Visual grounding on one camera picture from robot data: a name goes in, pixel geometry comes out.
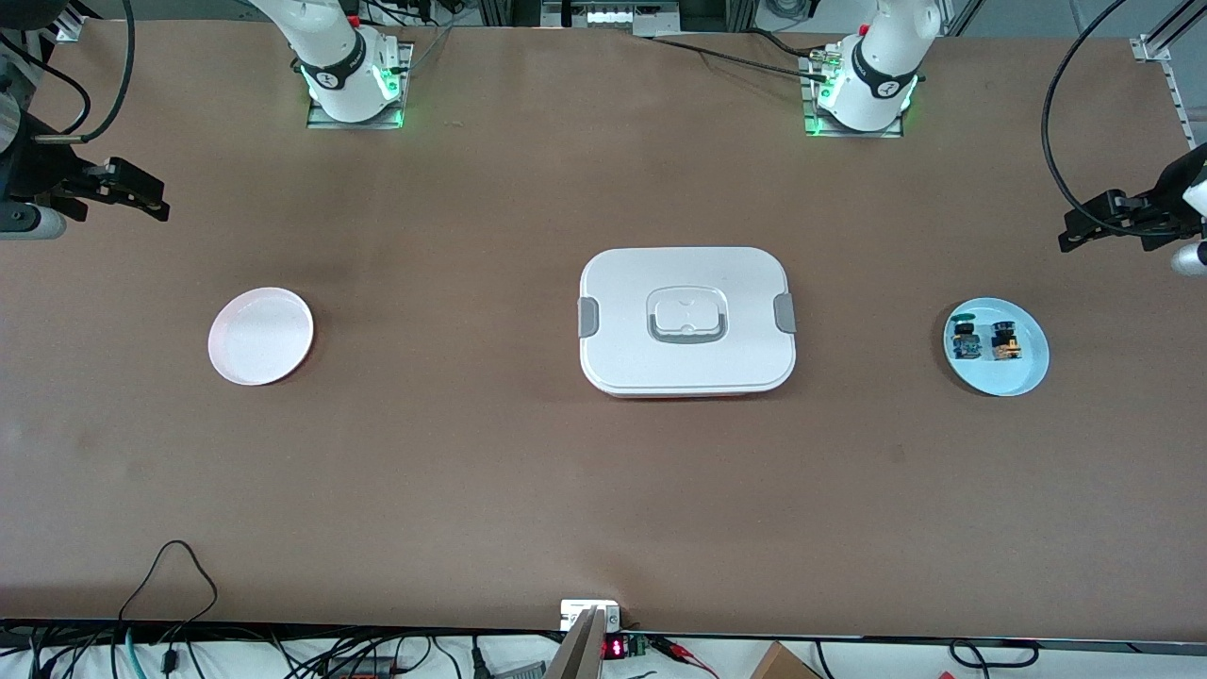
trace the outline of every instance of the white storage box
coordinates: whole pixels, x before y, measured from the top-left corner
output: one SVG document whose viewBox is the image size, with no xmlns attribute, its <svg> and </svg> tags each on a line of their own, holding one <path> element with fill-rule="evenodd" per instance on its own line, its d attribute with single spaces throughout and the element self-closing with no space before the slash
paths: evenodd
<svg viewBox="0 0 1207 679">
<path fill-rule="evenodd" d="M 757 247 L 607 250 L 578 294 L 583 373 L 613 397 L 766 392 L 797 363 L 788 276 Z"/>
</svg>

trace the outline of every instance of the light blue plate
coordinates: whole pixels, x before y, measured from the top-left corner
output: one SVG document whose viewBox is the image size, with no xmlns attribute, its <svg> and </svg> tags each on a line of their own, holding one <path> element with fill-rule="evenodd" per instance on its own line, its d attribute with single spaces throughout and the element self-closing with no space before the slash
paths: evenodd
<svg viewBox="0 0 1207 679">
<path fill-rule="evenodd" d="M 981 341 L 979 359 L 956 359 L 951 347 L 951 316 L 956 314 L 976 314 L 973 324 Z M 990 339 L 993 336 L 993 323 L 1003 320 L 1014 321 L 1014 333 L 1019 338 L 1022 356 L 997 362 L 993 361 Z M 974 390 L 995 397 L 1021 397 L 1038 387 L 1048 375 L 1048 338 L 1044 336 L 1043 328 L 1022 306 L 997 297 L 968 299 L 951 311 L 943 326 L 943 353 L 961 380 Z"/>
</svg>

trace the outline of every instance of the small toy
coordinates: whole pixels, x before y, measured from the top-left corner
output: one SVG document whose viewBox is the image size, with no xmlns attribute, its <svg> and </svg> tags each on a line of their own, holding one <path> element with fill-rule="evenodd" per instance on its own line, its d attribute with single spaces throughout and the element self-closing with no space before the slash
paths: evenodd
<svg viewBox="0 0 1207 679">
<path fill-rule="evenodd" d="M 1022 347 L 1019 347 L 1019 338 L 1014 335 L 1014 321 L 1003 320 L 993 323 L 993 361 L 1003 362 L 1016 359 L 1022 356 Z"/>
<path fill-rule="evenodd" d="M 957 359 L 979 359 L 980 358 L 980 335 L 973 326 L 973 320 L 976 314 L 956 314 L 951 316 L 951 322 L 955 323 L 955 334 L 951 335 L 951 350 Z"/>
</svg>

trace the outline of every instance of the brown table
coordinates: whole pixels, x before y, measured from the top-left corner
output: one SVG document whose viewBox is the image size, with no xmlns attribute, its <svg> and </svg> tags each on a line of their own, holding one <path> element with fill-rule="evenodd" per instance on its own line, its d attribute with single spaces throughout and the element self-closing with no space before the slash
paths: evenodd
<svg viewBox="0 0 1207 679">
<path fill-rule="evenodd" d="M 211 619 L 548 627 L 606 596 L 676 631 L 1207 640 L 1205 287 L 1133 239 L 1057 250 L 1038 128 L 1066 46 L 941 40 L 904 139 L 833 140 L 805 136 L 792 78 L 459 29 L 402 130 L 340 133 L 303 129 L 273 27 L 141 24 L 129 101 L 81 152 L 161 176 L 171 219 L 97 206 L 0 247 L 0 614 L 112 616 L 185 538 Z M 103 112 L 121 58 L 121 25 L 89 23 L 54 60 Z M 75 105 L 47 84 L 36 110 Z M 1085 47 L 1053 124 L 1084 197 L 1185 151 L 1160 69 L 1118 40 Z M 582 376 L 583 264 L 667 244 L 783 262 L 782 388 L 641 403 Z M 205 335 L 261 285 L 320 336 L 240 388 Z M 1025 398 L 939 353 L 979 294 L 1045 324 Z M 191 613 L 185 564 L 132 615 Z"/>
</svg>

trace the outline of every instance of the light blue cable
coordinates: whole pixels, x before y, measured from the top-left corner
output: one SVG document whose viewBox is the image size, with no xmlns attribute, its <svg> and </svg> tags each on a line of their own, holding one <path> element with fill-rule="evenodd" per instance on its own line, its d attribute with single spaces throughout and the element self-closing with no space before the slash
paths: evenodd
<svg viewBox="0 0 1207 679">
<path fill-rule="evenodd" d="M 134 655 L 134 637 L 130 636 L 130 631 L 126 631 L 126 655 L 130 656 L 130 665 L 134 666 L 134 674 L 139 679 L 147 679 L 146 672 L 142 672 L 142 666 L 139 665 L 139 656 Z"/>
</svg>

